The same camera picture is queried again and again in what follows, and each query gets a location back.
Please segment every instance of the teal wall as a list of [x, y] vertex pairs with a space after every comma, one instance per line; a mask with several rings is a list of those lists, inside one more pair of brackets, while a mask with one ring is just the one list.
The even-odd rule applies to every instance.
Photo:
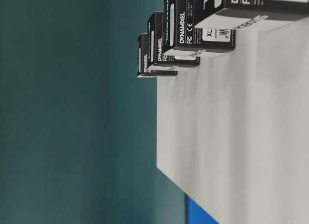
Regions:
[[184, 223], [155, 168], [156, 80], [135, 78], [162, 0], [0, 6], [0, 223]]

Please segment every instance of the white table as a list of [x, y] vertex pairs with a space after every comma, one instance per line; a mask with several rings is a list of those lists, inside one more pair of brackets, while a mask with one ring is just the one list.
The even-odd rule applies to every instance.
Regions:
[[221, 224], [308, 224], [309, 19], [159, 78], [157, 167]]

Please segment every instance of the black box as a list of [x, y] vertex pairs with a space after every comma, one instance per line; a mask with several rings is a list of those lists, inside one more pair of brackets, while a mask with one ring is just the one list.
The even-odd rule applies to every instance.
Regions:
[[219, 56], [235, 49], [236, 31], [195, 28], [194, 0], [164, 0], [164, 54]]
[[199, 57], [163, 55], [163, 12], [155, 12], [147, 23], [148, 70], [189, 70], [199, 65]]
[[197, 28], [265, 31], [309, 16], [309, 0], [195, 0]]
[[147, 70], [147, 48], [148, 48], [148, 35], [143, 33], [137, 39], [137, 77], [148, 78], [158, 76], [176, 76], [177, 71], [167, 70]]

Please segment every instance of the blue surface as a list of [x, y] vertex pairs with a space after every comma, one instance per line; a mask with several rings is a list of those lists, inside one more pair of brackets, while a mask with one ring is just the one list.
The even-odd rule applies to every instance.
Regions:
[[187, 224], [218, 224], [194, 200], [186, 196]]

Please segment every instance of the ce mark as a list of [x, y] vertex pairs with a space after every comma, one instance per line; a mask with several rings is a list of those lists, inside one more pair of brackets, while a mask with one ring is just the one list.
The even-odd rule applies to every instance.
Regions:
[[191, 31], [193, 30], [192, 25], [193, 25], [193, 24], [189, 24], [189, 23], [187, 24], [187, 26], [188, 26], [188, 27], [187, 27], [188, 32], [191, 32]]

